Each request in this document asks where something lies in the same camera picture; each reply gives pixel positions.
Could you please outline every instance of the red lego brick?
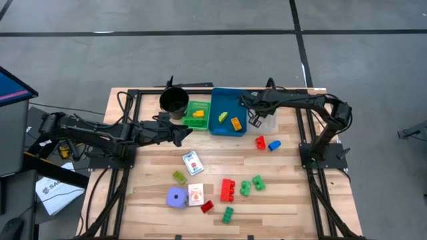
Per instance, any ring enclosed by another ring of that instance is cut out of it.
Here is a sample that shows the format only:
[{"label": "red lego brick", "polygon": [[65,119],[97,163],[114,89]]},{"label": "red lego brick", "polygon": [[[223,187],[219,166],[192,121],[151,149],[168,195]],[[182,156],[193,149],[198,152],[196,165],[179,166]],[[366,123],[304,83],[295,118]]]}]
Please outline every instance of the red lego brick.
[{"label": "red lego brick", "polygon": [[209,211],[212,207],[214,207],[214,204],[209,200],[207,203],[203,204],[200,208],[203,211],[203,213],[206,213]]},{"label": "red lego brick", "polygon": [[222,179],[221,201],[233,201],[234,186],[236,183],[230,179]]},{"label": "red lego brick", "polygon": [[260,136],[257,139],[255,139],[256,147],[259,150],[266,150],[266,141],[264,140],[264,136]]}]

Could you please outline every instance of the lime green lego brick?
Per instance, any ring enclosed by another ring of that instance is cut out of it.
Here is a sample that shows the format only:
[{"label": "lime green lego brick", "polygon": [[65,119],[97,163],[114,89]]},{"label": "lime green lego brick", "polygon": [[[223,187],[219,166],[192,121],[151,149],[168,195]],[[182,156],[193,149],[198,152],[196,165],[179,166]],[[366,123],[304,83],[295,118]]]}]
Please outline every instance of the lime green lego brick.
[{"label": "lime green lego brick", "polygon": [[240,189],[240,193],[245,196],[249,196],[249,192],[251,190],[251,182],[250,181],[242,181],[242,188]]},{"label": "lime green lego brick", "polygon": [[179,171],[176,171],[176,172],[173,174],[173,178],[174,178],[178,183],[181,183],[181,184],[184,184],[184,183],[187,181],[187,179],[184,177],[184,175],[182,175],[182,173],[180,173]]},{"label": "lime green lego brick", "polygon": [[227,112],[223,112],[223,113],[221,113],[221,115],[218,117],[218,121],[220,122],[220,123],[222,123],[223,121],[224,121],[224,119],[226,119],[226,117],[228,116],[228,113]]},{"label": "lime green lego brick", "polygon": [[266,184],[264,184],[264,182],[262,181],[261,176],[258,175],[254,177],[252,181],[254,182],[254,185],[257,191],[261,191],[262,189],[266,188]]},{"label": "lime green lego brick", "polygon": [[234,209],[232,207],[227,207],[226,212],[224,213],[224,216],[222,217],[223,223],[230,223],[232,221],[232,215],[233,215]]}]

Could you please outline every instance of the purple toy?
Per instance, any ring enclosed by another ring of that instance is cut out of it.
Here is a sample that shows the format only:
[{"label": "purple toy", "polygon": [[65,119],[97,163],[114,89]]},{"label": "purple toy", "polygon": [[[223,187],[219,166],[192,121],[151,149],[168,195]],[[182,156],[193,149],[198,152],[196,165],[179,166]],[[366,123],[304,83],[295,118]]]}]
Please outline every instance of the purple toy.
[{"label": "purple toy", "polygon": [[179,187],[172,187],[167,192],[166,205],[179,209],[185,209],[188,201],[188,192]]}]

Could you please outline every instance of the black cup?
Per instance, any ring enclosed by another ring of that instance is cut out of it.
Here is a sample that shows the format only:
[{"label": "black cup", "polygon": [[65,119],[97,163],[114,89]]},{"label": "black cup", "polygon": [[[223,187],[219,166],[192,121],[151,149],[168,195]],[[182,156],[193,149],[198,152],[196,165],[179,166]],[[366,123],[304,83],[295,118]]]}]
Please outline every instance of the black cup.
[{"label": "black cup", "polygon": [[181,87],[172,87],[171,79],[166,83],[165,91],[160,95],[160,108],[167,111],[172,119],[181,119],[188,108],[188,93]]}]

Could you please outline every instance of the concrete floor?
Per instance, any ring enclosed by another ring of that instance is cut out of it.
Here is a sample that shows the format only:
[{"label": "concrete floor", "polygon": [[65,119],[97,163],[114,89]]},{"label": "concrete floor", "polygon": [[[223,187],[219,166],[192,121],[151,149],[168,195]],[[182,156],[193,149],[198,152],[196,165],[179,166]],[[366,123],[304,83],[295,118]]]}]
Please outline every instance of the concrete floor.
[{"label": "concrete floor", "polygon": [[[296,2],[302,29],[427,29],[422,0]],[[0,32],[170,29],[293,29],[293,22],[283,0],[14,0],[0,21]],[[396,132],[427,119],[427,35],[304,41],[314,86],[354,109],[354,124],[340,139],[352,148],[348,162],[364,235],[425,239],[427,150]],[[263,86],[268,77],[284,87],[305,85],[294,35],[0,37],[0,64],[38,90],[34,102],[94,111],[105,110],[111,87],[163,85],[170,75],[217,87]],[[40,239],[73,237],[82,201],[42,224]]]}]

